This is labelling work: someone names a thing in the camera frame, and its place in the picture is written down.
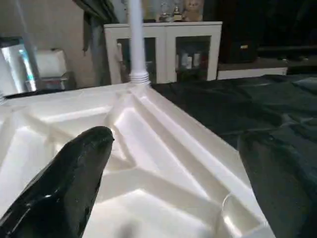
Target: molded plastic surface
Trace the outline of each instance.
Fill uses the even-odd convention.
[[[84,238],[274,237],[238,152],[148,87],[8,100],[0,216],[61,147],[98,125],[115,141]]]

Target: glass cabinet door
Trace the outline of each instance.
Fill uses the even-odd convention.
[[[210,36],[176,37],[177,82],[207,81]]]
[[[151,83],[166,79],[165,30],[160,26],[144,26],[146,67]],[[106,45],[112,84],[128,82],[131,72],[130,28],[127,24],[106,26]]]
[[[170,82],[216,79],[221,25],[169,26],[166,31]]]
[[[151,83],[157,82],[156,39],[145,38],[145,61]],[[131,72],[130,40],[118,39],[117,47],[120,61],[120,75],[122,81],[129,81]]]

